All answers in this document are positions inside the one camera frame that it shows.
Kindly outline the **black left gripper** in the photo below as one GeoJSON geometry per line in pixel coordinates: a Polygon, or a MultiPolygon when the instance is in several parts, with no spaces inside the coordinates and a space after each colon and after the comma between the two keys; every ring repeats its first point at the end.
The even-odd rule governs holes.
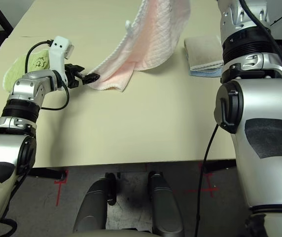
{"type": "Polygon", "coordinates": [[[90,73],[87,75],[82,74],[84,70],[82,66],[65,64],[65,74],[68,79],[68,88],[73,89],[79,86],[79,82],[82,81],[82,85],[87,85],[96,82],[100,75],[96,73],[90,73]]]}

